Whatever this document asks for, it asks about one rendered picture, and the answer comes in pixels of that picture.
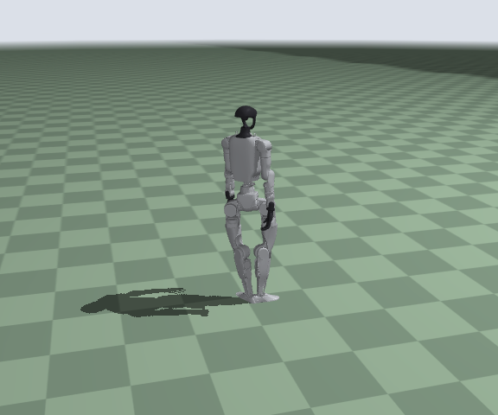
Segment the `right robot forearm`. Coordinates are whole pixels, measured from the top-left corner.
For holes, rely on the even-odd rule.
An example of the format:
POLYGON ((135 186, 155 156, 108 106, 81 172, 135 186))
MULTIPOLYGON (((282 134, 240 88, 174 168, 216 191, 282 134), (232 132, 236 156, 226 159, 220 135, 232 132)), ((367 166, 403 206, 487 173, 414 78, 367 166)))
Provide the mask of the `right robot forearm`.
POLYGON ((266 199, 266 206, 269 206, 269 203, 272 201, 274 202, 274 207, 276 207, 276 202, 274 201, 275 195, 274 195, 274 178, 275 174, 274 171, 269 171, 268 173, 268 181, 263 183, 264 188, 265 188, 265 199, 266 199))

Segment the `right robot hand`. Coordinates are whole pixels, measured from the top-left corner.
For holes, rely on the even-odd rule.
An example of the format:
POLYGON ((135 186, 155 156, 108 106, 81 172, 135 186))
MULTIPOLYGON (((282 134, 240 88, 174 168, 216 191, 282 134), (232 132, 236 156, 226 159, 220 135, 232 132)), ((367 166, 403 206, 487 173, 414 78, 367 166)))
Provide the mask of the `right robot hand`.
POLYGON ((269 206, 266 208, 266 210, 268 210, 267 218, 264 220, 264 223, 266 223, 266 225, 264 227, 261 227, 262 231, 267 230, 271 226, 271 221, 273 218, 273 211, 275 211, 274 202, 271 201, 269 203, 269 206))

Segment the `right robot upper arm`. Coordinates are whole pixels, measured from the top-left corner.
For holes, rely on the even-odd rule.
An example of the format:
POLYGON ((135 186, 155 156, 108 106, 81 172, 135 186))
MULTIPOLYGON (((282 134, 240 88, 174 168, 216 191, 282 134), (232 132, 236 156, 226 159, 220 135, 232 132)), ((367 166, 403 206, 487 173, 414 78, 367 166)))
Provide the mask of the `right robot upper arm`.
POLYGON ((271 142, 264 139, 256 139, 256 147, 260 152, 261 178, 268 181, 268 173, 271 171, 271 142))

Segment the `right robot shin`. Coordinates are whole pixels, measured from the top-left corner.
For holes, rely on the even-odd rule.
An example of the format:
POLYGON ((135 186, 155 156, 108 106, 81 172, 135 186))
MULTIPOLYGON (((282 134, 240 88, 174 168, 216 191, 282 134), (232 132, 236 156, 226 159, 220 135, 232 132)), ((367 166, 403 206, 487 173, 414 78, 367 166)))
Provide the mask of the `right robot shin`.
POLYGON ((257 294, 259 294, 259 297, 262 297, 265 296, 265 287, 271 265, 271 252, 269 254, 268 250, 265 247, 259 248, 257 251, 257 258, 254 260, 254 264, 255 276, 257 278, 257 294))

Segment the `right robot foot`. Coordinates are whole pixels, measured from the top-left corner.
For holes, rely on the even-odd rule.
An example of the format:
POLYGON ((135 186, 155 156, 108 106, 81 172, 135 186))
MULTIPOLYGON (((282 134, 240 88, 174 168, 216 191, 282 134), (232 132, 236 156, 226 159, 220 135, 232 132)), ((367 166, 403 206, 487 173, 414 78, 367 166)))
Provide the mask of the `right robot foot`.
MULTIPOLYGON (((276 295, 270 295, 265 293, 265 296, 259 297, 259 294, 253 294, 252 295, 256 303, 263 303, 263 302, 271 302, 271 301, 276 301, 279 299, 279 296, 276 295)), ((261 296, 261 294, 260 294, 261 296)))

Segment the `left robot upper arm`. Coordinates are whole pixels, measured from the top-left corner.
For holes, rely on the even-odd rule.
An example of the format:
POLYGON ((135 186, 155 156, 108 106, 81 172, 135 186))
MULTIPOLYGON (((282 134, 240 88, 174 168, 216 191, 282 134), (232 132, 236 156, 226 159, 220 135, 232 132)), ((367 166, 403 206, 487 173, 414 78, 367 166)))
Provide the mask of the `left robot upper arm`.
POLYGON ((226 171, 232 172, 230 169, 230 157, 229 157, 229 139, 231 136, 225 137, 221 141, 221 145, 223 147, 224 152, 224 160, 226 164, 226 171))

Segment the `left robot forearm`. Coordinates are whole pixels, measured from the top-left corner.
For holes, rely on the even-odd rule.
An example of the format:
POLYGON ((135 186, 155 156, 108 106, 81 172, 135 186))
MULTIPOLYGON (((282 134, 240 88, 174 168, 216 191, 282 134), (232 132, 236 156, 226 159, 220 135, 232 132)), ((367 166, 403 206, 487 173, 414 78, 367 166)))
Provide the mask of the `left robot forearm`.
POLYGON ((230 194, 230 197, 231 197, 234 195, 235 184, 234 184, 233 173, 226 171, 226 166, 225 166, 225 178, 226 178, 225 194, 226 194, 226 191, 228 191, 230 194))

